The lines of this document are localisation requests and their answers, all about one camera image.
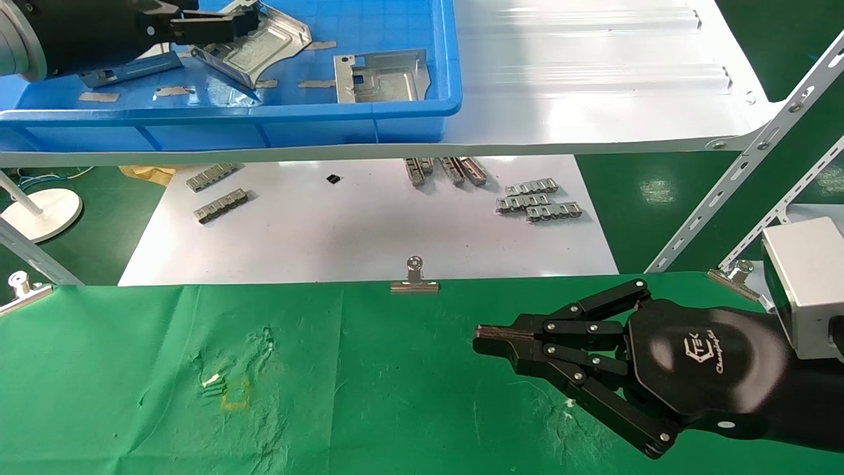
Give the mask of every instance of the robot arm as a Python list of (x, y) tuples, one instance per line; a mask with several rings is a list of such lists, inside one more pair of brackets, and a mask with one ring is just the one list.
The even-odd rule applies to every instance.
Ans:
[[(631, 309), (626, 324), (607, 321)], [(473, 347), (548, 380), (653, 459), (686, 429), (844, 451), (830, 423), (844, 364), (798, 359), (775, 315), (654, 300), (636, 279), (550, 315), (481, 325)]]
[(198, 7), (198, 0), (0, 0), (0, 76), (86, 73), (128, 63), (159, 43), (228, 43), (258, 27), (256, 9)]

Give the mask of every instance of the green tablecloth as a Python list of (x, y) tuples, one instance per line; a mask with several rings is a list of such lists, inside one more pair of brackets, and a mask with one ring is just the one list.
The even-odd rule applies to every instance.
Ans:
[[(624, 276), (64, 287), (0, 319), (0, 473), (795, 474), (844, 456), (686, 432), (651, 461), (542, 380), (472, 351), (479, 323), (548, 313)], [(690, 306), (749, 302), (648, 276)], [(221, 373), (225, 396), (200, 383)]]

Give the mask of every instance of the metal sheet part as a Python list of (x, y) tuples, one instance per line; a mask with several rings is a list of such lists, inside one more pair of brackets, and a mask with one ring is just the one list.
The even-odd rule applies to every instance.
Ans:
[(120, 94), (116, 92), (83, 92), (79, 95), (82, 102), (117, 102)]
[(462, 156), (459, 160), (464, 174), (474, 186), (480, 187), (486, 184), (486, 172), (474, 158), (471, 156)]
[[(235, 0), (222, 10), (227, 14), (255, 8), (257, 0)], [(311, 44), (311, 30), (299, 20), (267, 5), (259, 13), (260, 25), (249, 35), (226, 44), (194, 46), (191, 54), (250, 89), (273, 64), (293, 57)]]
[(433, 158), (420, 158), (419, 159), (419, 166), (422, 167), (422, 173), (425, 175), (430, 175), (434, 172), (434, 159)]
[(79, 78), (88, 87), (95, 88), (162, 73), (181, 68), (181, 66), (181, 59), (176, 52), (170, 50), (170, 43), (161, 43), (153, 46), (130, 63), (89, 74), (80, 74)]
[(243, 205), (247, 201), (249, 201), (249, 194), (243, 191), (243, 188), (238, 188), (226, 196), (193, 211), (193, 215), (197, 217), (200, 224), (205, 224)]
[(458, 187), (463, 184), (466, 178), (463, 176), (463, 170), (457, 158), (453, 156), (440, 157), (440, 165), (442, 165), (442, 169), (446, 171), (446, 175), (452, 180), (454, 186)]
[(530, 222), (577, 218), (583, 214), (577, 203), (551, 203), (550, 205), (531, 206), (526, 209)]
[(504, 192), (507, 196), (518, 196), (520, 194), (553, 193), (558, 189), (560, 189), (560, 185), (553, 178), (543, 178), (504, 187)]
[(526, 194), (523, 196), (508, 196), (495, 201), (495, 210), (499, 213), (524, 211), (528, 206), (550, 205), (551, 199), (547, 194)]
[(337, 102), (422, 101), (430, 87), (426, 58), (425, 50), (336, 56)]
[(223, 178), (228, 177), (230, 174), (237, 172), (242, 167), (240, 163), (220, 163), (197, 174), (195, 177), (189, 178), (186, 183), (194, 193), (198, 193)]
[(425, 184), (425, 175), (422, 173), (422, 166), (419, 164), (418, 158), (405, 158), (404, 166), (408, 169), (408, 178), (410, 178), (410, 182), (416, 188)]

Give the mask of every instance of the white shelf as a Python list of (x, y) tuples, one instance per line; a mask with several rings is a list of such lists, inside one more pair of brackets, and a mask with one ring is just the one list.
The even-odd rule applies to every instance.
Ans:
[[(743, 150), (778, 111), (715, 0), (455, 0), (463, 109), (440, 144), (244, 151), (238, 161)], [(214, 153), (7, 153), (44, 167)]]
[[(195, 194), (185, 180), (202, 168), (184, 170), (119, 285), (400, 280), (415, 254), (437, 280), (617, 274), (574, 157), (514, 158), (480, 158), (490, 175), (483, 188), (456, 188), (437, 166), (414, 189), (402, 160), (299, 161), (250, 164)], [(330, 174), (343, 180), (332, 185)], [(531, 224), (495, 212), (505, 185), (544, 177), (582, 217)], [(258, 197), (197, 223), (194, 210), (239, 187)]]

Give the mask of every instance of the metal clip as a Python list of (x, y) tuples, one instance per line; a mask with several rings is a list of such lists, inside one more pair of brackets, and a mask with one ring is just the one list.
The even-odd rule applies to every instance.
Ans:
[(463, 184), (465, 177), (463, 176), (463, 169), (460, 167), (460, 161), (453, 156), (440, 157), (440, 165), (446, 171), (448, 178), (452, 180), (454, 186), (458, 187)]
[(739, 259), (727, 268), (726, 273), (718, 269), (709, 269), (706, 275), (748, 300), (760, 301), (761, 295), (744, 284), (750, 272), (753, 272), (753, 263), (749, 260)]
[(552, 205), (547, 194), (528, 194), (525, 196), (508, 196), (495, 200), (495, 210), (499, 213), (523, 211), (529, 206)]
[(577, 218), (583, 215), (577, 203), (551, 203), (549, 205), (531, 206), (527, 208), (527, 220), (530, 222), (551, 221), (565, 218)]
[(392, 293), (440, 293), (439, 282), (422, 280), (422, 258), (418, 255), (408, 259), (408, 279), (390, 284)]
[(243, 191), (243, 188), (238, 188), (226, 196), (193, 211), (193, 215), (197, 217), (200, 224), (205, 224), (243, 205), (247, 201), (249, 201), (249, 194)]
[(422, 168), (422, 173), (425, 175), (430, 175), (434, 172), (434, 159), (433, 158), (420, 158), (419, 159), (419, 166)]
[(469, 181), (476, 187), (484, 186), (486, 184), (486, 172), (481, 168), (480, 164), (471, 156), (460, 157), (460, 165), (466, 172)]
[(52, 286), (40, 283), (31, 286), (30, 276), (22, 270), (9, 276), (8, 284), (14, 289), (14, 300), (0, 307), (0, 317), (52, 293)]
[(408, 178), (414, 187), (419, 188), (425, 184), (425, 175), (418, 158), (405, 158), (404, 166), (408, 169)]
[(199, 173), (196, 177), (189, 178), (186, 183), (187, 186), (191, 187), (193, 193), (198, 193), (240, 169), (239, 163), (220, 163)]
[(504, 187), (507, 196), (518, 196), (520, 194), (553, 193), (560, 189), (560, 185), (553, 178), (543, 178), (532, 182), (519, 183)]

